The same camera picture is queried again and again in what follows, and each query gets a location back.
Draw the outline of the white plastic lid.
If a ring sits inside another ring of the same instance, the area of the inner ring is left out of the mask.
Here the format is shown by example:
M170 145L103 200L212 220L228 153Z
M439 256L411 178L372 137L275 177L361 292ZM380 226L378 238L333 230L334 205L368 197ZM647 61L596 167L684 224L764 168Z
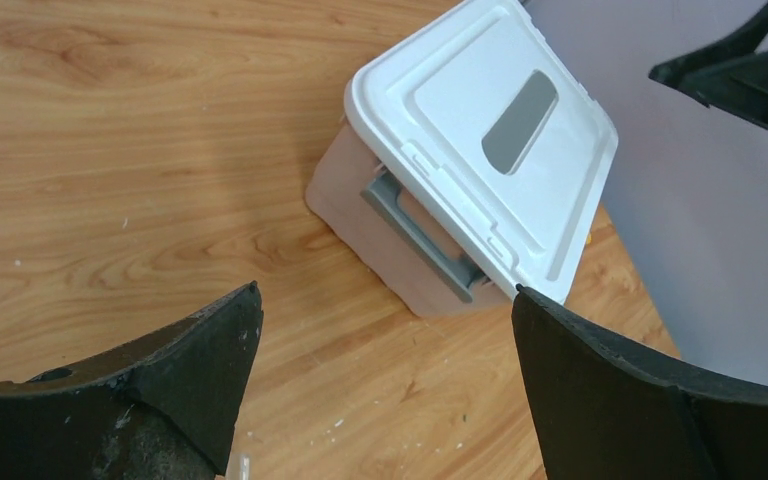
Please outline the white plastic lid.
M358 70L364 199L463 303L491 284L564 302L615 153L605 110L518 1L464 1Z

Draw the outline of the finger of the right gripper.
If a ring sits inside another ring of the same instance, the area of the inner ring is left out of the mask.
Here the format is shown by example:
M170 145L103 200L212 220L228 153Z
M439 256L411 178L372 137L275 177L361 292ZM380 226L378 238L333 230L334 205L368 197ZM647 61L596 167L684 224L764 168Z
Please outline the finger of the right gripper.
M768 130L768 2L746 23L712 44L657 64L648 78L707 108Z

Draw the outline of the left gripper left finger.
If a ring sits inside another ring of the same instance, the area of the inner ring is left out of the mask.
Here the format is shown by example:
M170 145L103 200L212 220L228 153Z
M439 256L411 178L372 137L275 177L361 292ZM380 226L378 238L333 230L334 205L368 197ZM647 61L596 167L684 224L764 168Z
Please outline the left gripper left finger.
M264 313L256 283L24 382L0 382L0 479L213 479Z

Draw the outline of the pink plastic bin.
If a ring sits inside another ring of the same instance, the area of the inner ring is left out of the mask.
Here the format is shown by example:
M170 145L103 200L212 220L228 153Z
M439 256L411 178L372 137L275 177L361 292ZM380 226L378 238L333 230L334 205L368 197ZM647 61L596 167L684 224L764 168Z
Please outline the pink plastic bin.
M344 122L314 169L305 192L309 208L349 246L414 314L451 316L511 303L495 284L483 280L466 302L447 286L415 249L362 198L383 165Z

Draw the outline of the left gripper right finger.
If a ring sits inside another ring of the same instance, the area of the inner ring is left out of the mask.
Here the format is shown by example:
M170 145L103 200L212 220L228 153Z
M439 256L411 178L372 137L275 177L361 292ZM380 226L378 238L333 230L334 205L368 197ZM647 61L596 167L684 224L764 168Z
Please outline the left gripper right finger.
M593 323L530 287L512 327L551 479L768 479L768 386Z

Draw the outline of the clear test tube rack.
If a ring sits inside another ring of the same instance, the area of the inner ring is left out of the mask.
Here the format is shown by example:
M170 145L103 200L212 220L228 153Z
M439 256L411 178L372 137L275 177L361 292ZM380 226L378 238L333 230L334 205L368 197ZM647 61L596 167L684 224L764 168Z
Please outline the clear test tube rack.
M251 460L241 452L234 452L229 459L229 465L225 476L226 480L250 480Z

